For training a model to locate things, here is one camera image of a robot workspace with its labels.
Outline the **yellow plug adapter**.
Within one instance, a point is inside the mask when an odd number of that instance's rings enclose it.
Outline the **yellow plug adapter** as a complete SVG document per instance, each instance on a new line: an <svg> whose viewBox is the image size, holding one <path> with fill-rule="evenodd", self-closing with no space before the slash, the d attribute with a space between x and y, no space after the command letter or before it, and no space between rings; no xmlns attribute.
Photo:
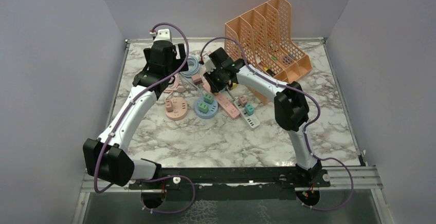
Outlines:
<svg viewBox="0 0 436 224"><path fill-rule="evenodd" d="M229 90L234 90L235 88L237 88L237 83L232 83L231 86L228 88Z"/></svg>

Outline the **pink plug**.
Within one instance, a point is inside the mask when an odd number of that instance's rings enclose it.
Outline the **pink plug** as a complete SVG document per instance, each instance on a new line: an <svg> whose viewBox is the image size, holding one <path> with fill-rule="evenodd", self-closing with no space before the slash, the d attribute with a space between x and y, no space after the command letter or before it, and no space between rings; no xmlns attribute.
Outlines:
<svg viewBox="0 0 436 224"><path fill-rule="evenodd" d="M201 76L199 74L194 74L192 77L192 82L197 85L197 84L201 84L203 82Z"/></svg>

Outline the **dark green plug adapter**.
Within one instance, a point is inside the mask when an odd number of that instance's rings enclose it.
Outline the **dark green plug adapter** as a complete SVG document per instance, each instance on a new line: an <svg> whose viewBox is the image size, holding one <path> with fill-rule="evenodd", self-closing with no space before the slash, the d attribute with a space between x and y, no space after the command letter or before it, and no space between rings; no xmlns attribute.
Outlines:
<svg viewBox="0 0 436 224"><path fill-rule="evenodd" d="M209 93L205 93L203 95L203 101L207 104L212 104L214 102L213 95L211 95Z"/></svg>

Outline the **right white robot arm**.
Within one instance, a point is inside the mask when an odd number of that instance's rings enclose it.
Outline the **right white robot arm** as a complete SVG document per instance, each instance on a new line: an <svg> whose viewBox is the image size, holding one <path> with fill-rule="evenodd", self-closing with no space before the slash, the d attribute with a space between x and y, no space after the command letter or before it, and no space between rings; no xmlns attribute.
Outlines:
<svg viewBox="0 0 436 224"><path fill-rule="evenodd" d="M240 84L273 101L275 121L287 131L296 154L297 181L302 186L314 183L322 165L313 154L306 131L310 108L300 84L279 81L243 59L234 61L223 48L201 57L200 64L206 69L204 78L211 92L219 92L231 84Z"/></svg>

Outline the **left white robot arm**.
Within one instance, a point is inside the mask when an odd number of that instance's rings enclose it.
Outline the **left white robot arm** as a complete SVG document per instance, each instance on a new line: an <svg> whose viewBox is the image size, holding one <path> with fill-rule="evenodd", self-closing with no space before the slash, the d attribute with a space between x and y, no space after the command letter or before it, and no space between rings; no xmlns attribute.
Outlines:
<svg viewBox="0 0 436 224"><path fill-rule="evenodd" d="M188 70L187 42L173 44L170 29L152 30L151 47L144 49L145 67L134 76L130 93L108 127L96 138L87 139L83 154L87 173L94 178L124 186L142 180L149 188L161 184L161 165L128 155L132 137L149 109L172 84L174 76Z"/></svg>

